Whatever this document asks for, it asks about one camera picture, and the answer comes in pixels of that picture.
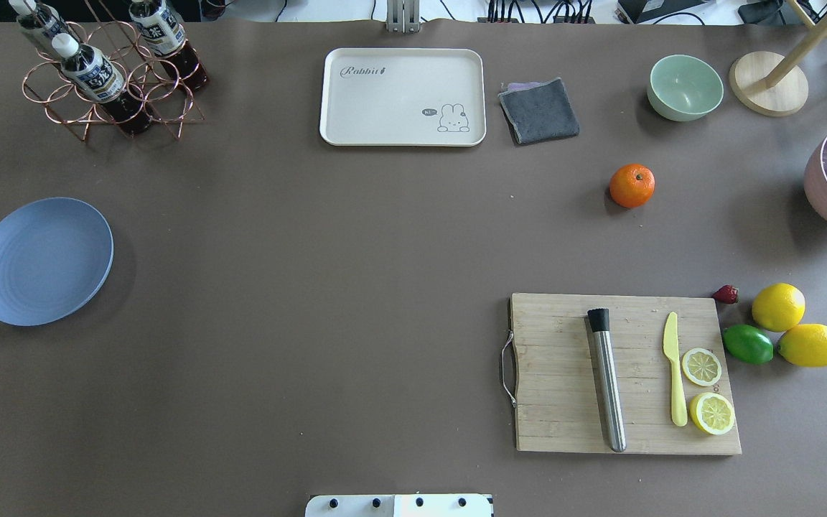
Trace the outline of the orange fruit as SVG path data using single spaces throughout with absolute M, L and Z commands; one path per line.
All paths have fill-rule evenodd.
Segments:
M 655 192 L 655 176 L 643 164 L 626 164 L 612 174 L 608 193 L 619 206 L 633 209 L 649 202 Z

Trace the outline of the blue round plate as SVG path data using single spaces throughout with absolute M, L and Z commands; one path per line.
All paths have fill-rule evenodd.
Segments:
M 0 322 L 61 320 L 101 290 L 114 258 L 111 227 L 73 197 L 36 200 L 0 220 Z

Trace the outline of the cream rabbit tray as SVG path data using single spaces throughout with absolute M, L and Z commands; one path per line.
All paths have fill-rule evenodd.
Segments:
M 463 48 L 337 48 L 319 135 L 331 145 L 474 146 L 487 131 L 483 61 Z

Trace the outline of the grey folded cloth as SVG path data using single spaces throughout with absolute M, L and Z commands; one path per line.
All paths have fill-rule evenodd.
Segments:
M 497 98 L 516 144 L 535 144 L 580 134 L 581 127 L 562 78 L 510 83 Z

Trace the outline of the steel muddler black tip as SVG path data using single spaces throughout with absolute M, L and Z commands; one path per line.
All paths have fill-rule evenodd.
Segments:
M 590 309 L 587 312 L 587 317 L 593 333 L 595 357 L 597 357 L 599 388 L 604 412 L 606 412 L 604 422 L 606 422 L 608 444 L 613 452 L 620 454 L 627 449 L 627 436 L 612 347 L 609 310 L 603 307 Z

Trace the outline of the wooden cutting board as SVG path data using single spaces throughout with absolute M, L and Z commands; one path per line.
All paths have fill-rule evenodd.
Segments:
M 587 317 L 597 308 L 609 311 L 626 453 L 741 454 L 738 429 L 714 436 L 693 423 L 676 426 L 671 419 L 671 370 L 663 354 L 665 321 L 669 313 L 677 314 L 680 353 L 710 350 L 725 365 L 715 301 L 526 292 L 510 297 L 516 448 L 610 454 L 607 412 Z

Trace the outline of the yellow plastic knife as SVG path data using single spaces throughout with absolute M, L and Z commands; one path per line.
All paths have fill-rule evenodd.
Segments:
M 678 314 L 666 315 L 663 327 L 663 355 L 670 368 L 670 412 L 671 420 L 677 427 L 685 427 L 688 422 L 685 391 L 682 384 L 682 372 L 678 340 Z

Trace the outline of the lemon half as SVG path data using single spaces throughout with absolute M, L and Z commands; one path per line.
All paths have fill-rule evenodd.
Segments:
M 710 435 L 723 435 L 735 425 L 733 405 L 719 393 L 700 393 L 694 396 L 688 405 L 688 411 L 693 425 Z
M 711 350 L 695 348 L 687 350 L 681 358 L 681 372 L 689 382 L 697 386 L 715 386 L 721 380 L 721 361 Z

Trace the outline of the green ceramic bowl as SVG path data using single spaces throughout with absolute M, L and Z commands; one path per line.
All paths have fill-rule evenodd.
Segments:
M 724 85 L 708 63 L 690 55 L 669 55 L 650 70 L 647 98 L 667 120 L 695 121 L 719 107 Z

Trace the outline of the lemon half lower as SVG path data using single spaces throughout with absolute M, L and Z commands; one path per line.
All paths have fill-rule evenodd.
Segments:
M 693 425 L 710 435 L 723 435 L 735 425 L 733 405 L 719 393 L 700 393 L 694 396 L 688 405 L 688 411 Z

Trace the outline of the tea bottle right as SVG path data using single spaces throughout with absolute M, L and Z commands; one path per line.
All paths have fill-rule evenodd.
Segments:
M 132 1 L 129 16 L 165 75 L 178 81 L 179 89 L 196 92 L 207 85 L 209 75 L 170 3 Z

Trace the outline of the tea bottle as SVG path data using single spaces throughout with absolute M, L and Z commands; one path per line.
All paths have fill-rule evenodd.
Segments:
M 10 6 L 17 14 L 22 34 L 46 55 L 53 55 L 52 40 L 59 34 L 68 34 L 76 42 L 81 42 L 78 34 L 49 4 L 36 1 L 11 0 Z
M 196 92 L 207 85 L 209 75 L 170 3 L 132 1 L 129 16 L 165 75 L 178 81 L 179 89 Z
M 125 134 L 140 134 L 150 128 L 150 108 L 129 92 L 126 76 L 101 50 L 67 33 L 55 35 L 50 45 L 60 57 L 62 74 L 101 106 Z

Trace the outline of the green lime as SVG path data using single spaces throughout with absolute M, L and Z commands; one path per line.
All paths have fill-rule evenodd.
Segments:
M 723 346 L 733 357 L 749 364 L 764 364 L 774 357 L 774 345 L 760 328 L 739 324 L 721 332 Z

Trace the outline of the wooden cup stand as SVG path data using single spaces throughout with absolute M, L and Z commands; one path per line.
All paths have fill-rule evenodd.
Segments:
M 827 38 L 827 12 L 814 22 L 795 1 L 791 9 L 807 27 L 801 41 L 787 55 L 758 50 L 739 57 L 729 69 L 729 87 L 745 107 L 769 117 L 799 111 L 808 99 L 808 80 L 798 68 L 803 58 Z

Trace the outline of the yellow lemon lower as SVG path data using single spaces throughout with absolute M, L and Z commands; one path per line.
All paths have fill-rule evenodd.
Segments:
M 777 343 L 778 353 L 789 363 L 804 367 L 827 366 L 827 326 L 799 324 L 785 332 Z

